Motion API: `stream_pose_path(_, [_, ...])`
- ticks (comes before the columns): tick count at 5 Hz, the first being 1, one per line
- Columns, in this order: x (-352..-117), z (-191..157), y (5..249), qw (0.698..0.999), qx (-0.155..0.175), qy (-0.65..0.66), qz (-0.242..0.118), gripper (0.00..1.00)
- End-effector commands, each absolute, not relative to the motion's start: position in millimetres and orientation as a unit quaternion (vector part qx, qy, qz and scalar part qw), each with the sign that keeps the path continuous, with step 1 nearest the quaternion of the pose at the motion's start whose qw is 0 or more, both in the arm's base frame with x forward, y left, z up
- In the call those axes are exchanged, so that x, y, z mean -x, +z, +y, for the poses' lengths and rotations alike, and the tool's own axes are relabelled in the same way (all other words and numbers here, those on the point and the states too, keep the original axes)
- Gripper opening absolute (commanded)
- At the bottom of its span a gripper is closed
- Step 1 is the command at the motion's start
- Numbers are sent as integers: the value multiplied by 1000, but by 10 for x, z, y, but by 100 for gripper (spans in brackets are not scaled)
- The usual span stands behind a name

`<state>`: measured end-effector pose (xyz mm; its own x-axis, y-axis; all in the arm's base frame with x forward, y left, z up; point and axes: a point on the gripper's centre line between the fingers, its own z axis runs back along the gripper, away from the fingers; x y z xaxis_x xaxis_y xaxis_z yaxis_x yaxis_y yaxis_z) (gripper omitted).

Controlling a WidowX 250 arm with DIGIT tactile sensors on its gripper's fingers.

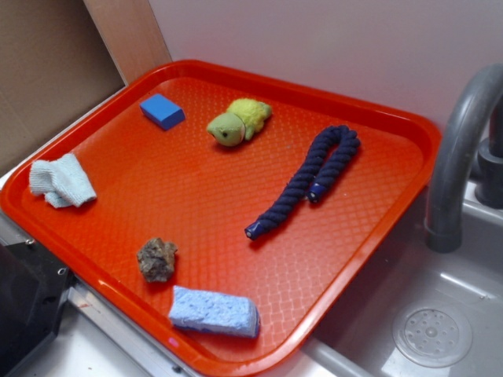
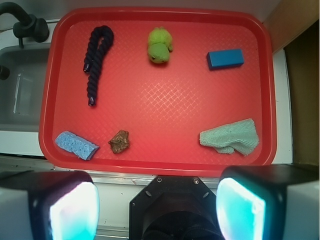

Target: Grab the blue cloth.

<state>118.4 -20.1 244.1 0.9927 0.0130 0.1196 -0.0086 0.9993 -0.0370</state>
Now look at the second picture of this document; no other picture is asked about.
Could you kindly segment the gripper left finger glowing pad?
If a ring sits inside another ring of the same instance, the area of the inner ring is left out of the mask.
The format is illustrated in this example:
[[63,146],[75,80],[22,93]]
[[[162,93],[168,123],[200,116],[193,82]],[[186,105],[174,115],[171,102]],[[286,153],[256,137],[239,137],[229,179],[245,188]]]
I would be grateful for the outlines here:
[[99,193],[85,171],[2,171],[2,240],[93,240]]

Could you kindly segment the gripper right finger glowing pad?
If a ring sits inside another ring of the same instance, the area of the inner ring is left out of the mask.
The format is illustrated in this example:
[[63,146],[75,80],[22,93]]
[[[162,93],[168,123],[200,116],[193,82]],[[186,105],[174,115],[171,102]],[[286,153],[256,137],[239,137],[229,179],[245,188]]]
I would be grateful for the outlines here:
[[226,240],[318,240],[319,167],[230,166],[217,186],[216,214]]

